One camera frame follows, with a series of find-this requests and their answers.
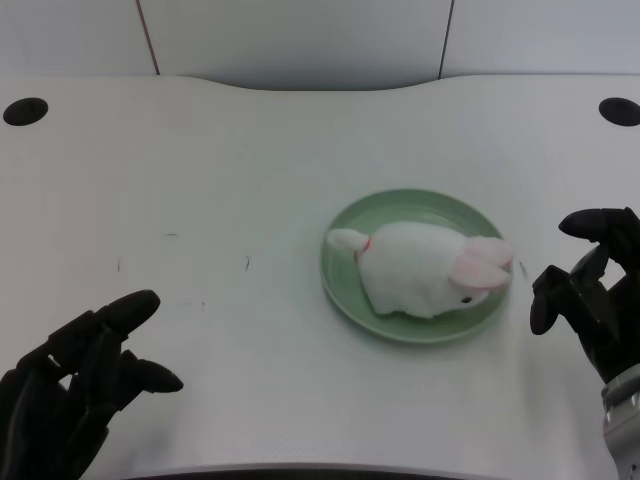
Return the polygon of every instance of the table surface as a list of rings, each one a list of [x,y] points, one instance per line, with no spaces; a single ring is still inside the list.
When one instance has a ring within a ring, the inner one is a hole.
[[[615,478],[602,382],[566,322],[534,337],[528,317],[533,280],[590,248],[557,230],[566,214],[640,210],[640,128],[598,113],[607,97],[640,101],[640,78],[312,93],[0,79],[0,105],[28,96],[47,116],[0,124],[0,370],[83,311],[151,288],[162,306],[126,345],[185,383],[118,414],[88,478],[279,462]],[[323,294],[331,219],[405,187],[474,205],[526,269],[468,341],[388,343]]]

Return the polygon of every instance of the white stuffed rabbit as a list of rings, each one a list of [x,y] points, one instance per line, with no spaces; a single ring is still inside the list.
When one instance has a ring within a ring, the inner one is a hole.
[[[482,302],[509,282],[511,247],[499,238],[467,238],[439,225],[398,222],[371,236],[331,230],[329,245],[353,250],[362,283],[378,314],[423,318]]]

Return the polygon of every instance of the black grommet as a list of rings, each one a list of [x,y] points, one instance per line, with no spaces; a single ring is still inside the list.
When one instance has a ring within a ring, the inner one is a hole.
[[[621,127],[640,125],[640,105],[626,98],[607,98],[600,103],[600,115]]]
[[[49,105],[41,98],[23,98],[7,107],[3,120],[14,127],[36,123],[49,111]]]

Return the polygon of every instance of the bunny ear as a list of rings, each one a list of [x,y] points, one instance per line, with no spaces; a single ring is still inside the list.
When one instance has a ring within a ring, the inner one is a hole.
[[[500,238],[470,238],[464,244],[462,251],[463,253],[483,258],[499,267],[506,267],[513,260],[511,246]]]
[[[461,253],[449,279],[461,287],[495,290],[509,281],[509,274],[481,257]]]

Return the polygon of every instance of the white wall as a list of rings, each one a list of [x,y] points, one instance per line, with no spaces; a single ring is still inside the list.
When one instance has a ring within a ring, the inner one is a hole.
[[[163,73],[253,88],[438,77],[450,0],[143,0]]]
[[[0,75],[153,74],[134,0],[0,0]]]
[[[141,0],[160,73],[275,89],[437,78],[451,0]],[[640,74],[640,0],[455,0],[442,75]],[[0,75],[154,74],[136,0],[0,0]]]
[[[640,74],[640,1],[456,0],[442,73]]]

